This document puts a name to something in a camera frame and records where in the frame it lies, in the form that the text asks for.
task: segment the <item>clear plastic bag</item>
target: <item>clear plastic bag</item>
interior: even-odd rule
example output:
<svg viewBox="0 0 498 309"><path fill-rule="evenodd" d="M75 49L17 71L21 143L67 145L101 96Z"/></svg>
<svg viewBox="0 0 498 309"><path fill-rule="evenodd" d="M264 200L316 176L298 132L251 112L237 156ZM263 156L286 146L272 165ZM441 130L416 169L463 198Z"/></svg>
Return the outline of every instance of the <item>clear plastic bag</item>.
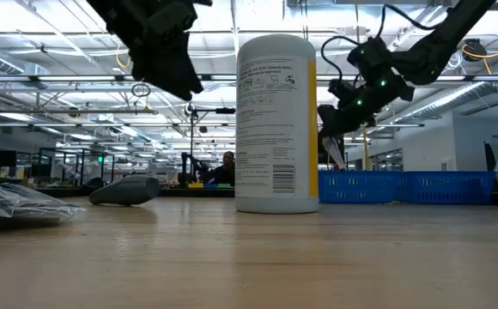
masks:
<svg viewBox="0 0 498 309"><path fill-rule="evenodd" d="M51 219L57 223L84 211L83 208L22 185L0 185L0 217Z"/></svg>

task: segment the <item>desk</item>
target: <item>desk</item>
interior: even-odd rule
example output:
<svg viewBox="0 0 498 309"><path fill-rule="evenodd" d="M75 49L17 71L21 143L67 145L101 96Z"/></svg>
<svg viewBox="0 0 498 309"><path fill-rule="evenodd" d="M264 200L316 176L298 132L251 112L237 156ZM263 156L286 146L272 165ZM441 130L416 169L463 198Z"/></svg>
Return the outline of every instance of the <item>desk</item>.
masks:
<svg viewBox="0 0 498 309"><path fill-rule="evenodd" d="M0 233L0 308L498 308L498 207L69 200L88 211Z"/></svg>

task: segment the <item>product label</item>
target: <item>product label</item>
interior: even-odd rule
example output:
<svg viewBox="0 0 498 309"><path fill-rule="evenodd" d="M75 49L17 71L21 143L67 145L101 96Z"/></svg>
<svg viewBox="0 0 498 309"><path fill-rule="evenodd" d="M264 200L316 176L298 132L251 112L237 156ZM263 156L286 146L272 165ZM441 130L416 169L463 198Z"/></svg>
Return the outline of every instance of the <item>product label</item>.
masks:
<svg viewBox="0 0 498 309"><path fill-rule="evenodd" d="M237 197L308 197L308 61L238 67Z"/></svg>

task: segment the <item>gray object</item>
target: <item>gray object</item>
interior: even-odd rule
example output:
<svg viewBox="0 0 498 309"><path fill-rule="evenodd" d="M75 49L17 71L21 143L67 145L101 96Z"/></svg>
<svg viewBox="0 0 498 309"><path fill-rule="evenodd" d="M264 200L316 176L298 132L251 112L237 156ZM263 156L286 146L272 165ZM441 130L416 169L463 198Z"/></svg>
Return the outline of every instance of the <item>gray object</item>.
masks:
<svg viewBox="0 0 498 309"><path fill-rule="evenodd" d="M146 203L160 193L160 182L149 176L132 175L101 188L88 197L94 204L118 204L124 206Z"/></svg>

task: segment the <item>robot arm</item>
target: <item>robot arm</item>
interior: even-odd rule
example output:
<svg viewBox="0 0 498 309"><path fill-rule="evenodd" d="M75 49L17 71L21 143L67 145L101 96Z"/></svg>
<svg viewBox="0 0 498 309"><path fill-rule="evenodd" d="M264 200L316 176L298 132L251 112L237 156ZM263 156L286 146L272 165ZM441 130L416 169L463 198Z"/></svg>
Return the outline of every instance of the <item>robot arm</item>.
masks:
<svg viewBox="0 0 498 309"><path fill-rule="evenodd" d="M339 104L338 109L318 108L324 122L321 136L340 136L358 130L365 123L374 125L374 114L383 106L396 98L413 100L414 88L405 82L416 85L434 82L459 42L494 3L495 0L460 0L432 33L408 51L388 51L380 36L358 45L348 55L348 61L360 71L365 84L355 88L341 80L330 82L330 92L337 96Z"/></svg>
<svg viewBox="0 0 498 309"><path fill-rule="evenodd" d="M197 19L194 3L211 0L88 0L129 47L132 75L183 100L203 91L188 57L186 32Z"/></svg>

